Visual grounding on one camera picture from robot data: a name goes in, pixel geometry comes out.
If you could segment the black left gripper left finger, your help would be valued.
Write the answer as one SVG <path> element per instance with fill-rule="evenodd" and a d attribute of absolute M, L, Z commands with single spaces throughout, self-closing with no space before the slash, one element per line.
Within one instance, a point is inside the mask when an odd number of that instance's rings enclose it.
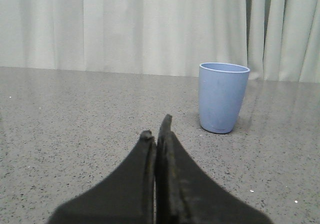
<path fill-rule="evenodd" d="M 143 131 L 125 160 L 103 181 L 61 204 L 49 223 L 153 223 L 156 144 Z"/>

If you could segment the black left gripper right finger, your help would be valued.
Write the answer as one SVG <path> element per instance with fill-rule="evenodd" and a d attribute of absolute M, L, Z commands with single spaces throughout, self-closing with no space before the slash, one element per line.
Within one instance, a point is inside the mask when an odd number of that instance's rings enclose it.
<path fill-rule="evenodd" d="M 271 223 L 201 170 L 171 130 L 171 122 L 167 114 L 157 140 L 157 223 Z"/>

